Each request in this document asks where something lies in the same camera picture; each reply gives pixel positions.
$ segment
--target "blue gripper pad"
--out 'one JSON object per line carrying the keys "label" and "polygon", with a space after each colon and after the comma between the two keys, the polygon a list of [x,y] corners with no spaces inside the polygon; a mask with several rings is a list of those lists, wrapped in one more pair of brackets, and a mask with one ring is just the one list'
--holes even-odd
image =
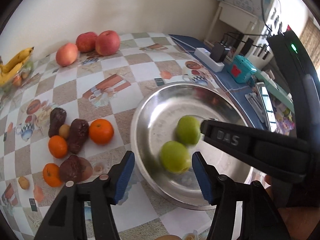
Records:
{"label": "blue gripper pad", "polygon": [[127,163],[122,170],[121,175],[116,183],[116,193],[113,198],[114,202],[117,204],[124,196],[125,189],[127,188],[129,179],[131,177],[134,168],[134,153],[130,152]]}
{"label": "blue gripper pad", "polygon": [[196,153],[192,155],[192,168],[193,168],[193,171],[195,172],[195,175],[198,180],[198,184],[200,186],[204,199],[207,200],[209,204],[212,204],[213,202],[212,185]]}

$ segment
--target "hand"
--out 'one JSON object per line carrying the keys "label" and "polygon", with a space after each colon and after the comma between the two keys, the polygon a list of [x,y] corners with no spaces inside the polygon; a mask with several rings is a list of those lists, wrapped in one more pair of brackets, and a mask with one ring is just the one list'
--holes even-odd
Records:
{"label": "hand", "polygon": [[[271,185],[271,177],[265,176],[265,182]],[[273,200],[272,187],[266,188],[267,193]],[[290,236],[293,239],[307,240],[320,220],[320,208],[293,207],[279,208],[280,213]]]}

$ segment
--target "bowl rim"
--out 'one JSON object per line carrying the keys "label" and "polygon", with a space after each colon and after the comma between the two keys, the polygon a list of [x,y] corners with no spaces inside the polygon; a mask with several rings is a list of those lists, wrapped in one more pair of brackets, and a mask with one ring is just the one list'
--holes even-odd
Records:
{"label": "bowl rim", "polygon": [[[207,89],[217,95],[219,95],[220,97],[222,97],[223,99],[225,99],[239,114],[239,116],[241,117],[241,119],[243,120],[244,124],[246,126],[248,126],[247,122],[245,121],[245,119],[243,118],[243,116],[241,115],[241,113],[239,112],[239,110],[234,106],[234,104],[231,102],[230,98],[228,98],[227,95],[223,95],[217,91],[211,90],[208,87],[204,86],[204,85],[199,85],[196,83],[192,83],[192,82],[172,82],[169,84],[165,84],[162,85],[160,87],[158,87],[157,89],[151,91],[147,96],[145,96],[145,98],[143,100],[140,101],[139,105],[137,106],[132,121],[131,121],[131,127],[130,127],[130,144],[131,144],[131,150],[134,153],[135,156],[135,163],[137,164],[137,167],[139,169],[139,172],[141,173],[141,175],[143,176],[143,178],[146,180],[146,182],[148,183],[148,185],[156,192],[158,193],[160,196],[164,197],[166,200],[168,200],[169,202],[182,207],[182,208],[186,208],[186,209],[191,209],[191,210],[211,210],[211,209],[215,209],[216,206],[212,206],[210,204],[208,205],[196,205],[196,204],[190,204],[190,203],[185,203],[183,201],[178,200],[177,198],[171,196],[170,194],[168,194],[167,192],[163,191],[161,189],[161,187],[158,186],[158,184],[152,179],[152,177],[149,175],[149,173],[147,172],[147,169],[145,168],[142,159],[140,157],[139,151],[138,151],[138,146],[137,146],[137,133],[136,133],[136,127],[137,127],[137,121],[138,118],[141,114],[142,109],[145,107],[145,105],[148,103],[149,100],[151,100],[151,98],[153,96],[155,96],[156,94],[158,94],[160,91],[167,89],[168,87],[173,87],[173,86],[179,86],[179,85],[191,85],[191,86],[195,86],[195,87],[201,87],[204,89]],[[245,184],[248,184],[251,180],[252,177],[252,173],[253,173],[253,167],[249,166],[249,172],[248,175],[245,179]]]}

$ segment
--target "checkered tablecloth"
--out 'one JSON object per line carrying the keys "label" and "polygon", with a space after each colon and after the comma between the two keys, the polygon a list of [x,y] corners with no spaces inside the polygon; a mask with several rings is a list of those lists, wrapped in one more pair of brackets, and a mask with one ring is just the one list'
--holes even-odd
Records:
{"label": "checkered tablecloth", "polygon": [[[187,61],[199,63],[168,35],[133,33],[122,35],[120,50],[109,57],[81,54],[65,68],[57,65],[55,53],[35,62],[31,79],[0,113],[0,210],[18,239],[34,238],[60,190],[49,187],[42,176],[47,163],[60,165],[66,159],[56,159],[48,150],[51,110],[57,106],[65,109],[67,124],[76,118],[89,124],[98,118],[112,123],[115,134],[109,144],[97,146],[88,140],[78,155],[92,165],[92,180],[119,163],[131,148],[129,132],[135,108],[157,87],[157,79],[164,83],[185,81]],[[203,71],[198,79],[208,73]],[[98,93],[98,84],[108,86],[108,80],[114,78],[119,79],[118,86]],[[222,92],[209,76],[206,79],[211,89]],[[28,190],[19,186],[20,176],[29,180]],[[42,201],[37,201],[34,189],[42,190]],[[214,211],[187,210],[169,203],[150,189],[136,169],[127,189],[120,205],[112,207],[123,240],[153,240],[165,234],[183,237],[194,230],[205,235],[211,225]],[[85,214],[88,238],[93,239],[89,203]]]}

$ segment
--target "screw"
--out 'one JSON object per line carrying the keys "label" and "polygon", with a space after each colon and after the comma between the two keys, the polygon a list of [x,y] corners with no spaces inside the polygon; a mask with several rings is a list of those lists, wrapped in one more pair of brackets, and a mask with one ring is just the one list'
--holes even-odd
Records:
{"label": "screw", "polygon": [[67,181],[66,186],[67,187],[72,187],[74,182],[72,180]]}
{"label": "screw", "polygon": [[261,185],[260,181],[258,181],[258,180],[253,181],[252,184],[253,184],[255,187],[260,187],[260,185]]}
{"label": "screw", "polygon": [[226,175],[224,175],[224,174],[219,175],[218,178],[219,178],[220,180],[222,180],[222,181],[225,181],[225,180],[228,179],[228,177],[227,177]]}
{"label": "screw", "polygon": [[109,178],[109,175],[108,174],[102,174],[100,175],[99,177],[101,180],[107,180]]}

